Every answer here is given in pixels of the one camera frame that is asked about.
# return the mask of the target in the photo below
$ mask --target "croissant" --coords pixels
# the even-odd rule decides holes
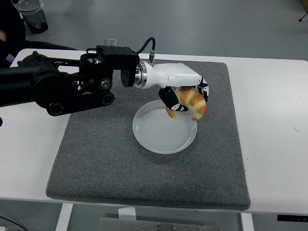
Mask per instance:
[[[174,93],[180,104],[185,105],[192,112],[192,120],[199,120],[204,115],[205,99],[194,87],[178,87]],[[176,111],[172,111],[168,107],[166,107],[166,111],[171,118],[175,118],[177,115]]]

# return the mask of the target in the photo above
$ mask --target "white plate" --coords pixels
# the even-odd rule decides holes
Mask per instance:
[[[172,119],[163,101],[147,103],[138,110],[133,120],[137,141],[146,149],[159,154],[173,154],[187,148],[197,134],[197,122],[192,113],[178,112]]]

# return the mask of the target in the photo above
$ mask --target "gray felt mat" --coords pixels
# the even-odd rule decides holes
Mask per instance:
[[[176,63],[177,61],[156,61]],[[135,139],[132,121],[159,87],[124,88],[114,73],[112,105],[71,115],[46,194],[82,202],[176,208],[250,206],[227,66],[180,62],[201,74],[210,94],[192,144],[155,154]]]

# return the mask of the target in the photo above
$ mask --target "person's arm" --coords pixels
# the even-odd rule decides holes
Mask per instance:
[[[10,0],[0,0],[0,68],[9,67],[25,47],[25,25]]]
[[[0,27],[0,39],[5,42],[6,41],[6,33],[5,31]]]

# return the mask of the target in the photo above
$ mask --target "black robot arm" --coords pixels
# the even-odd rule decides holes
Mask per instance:
[[[113,70],[121,70],[124,87],[135,81],[140,59],[128,47],[97,46],[80,60],[54,59],[33,52],[18,67],[0,69],[0,106],[35,101],[52,116],[110,105]],[[60,72],[61,65],[79,72]]]

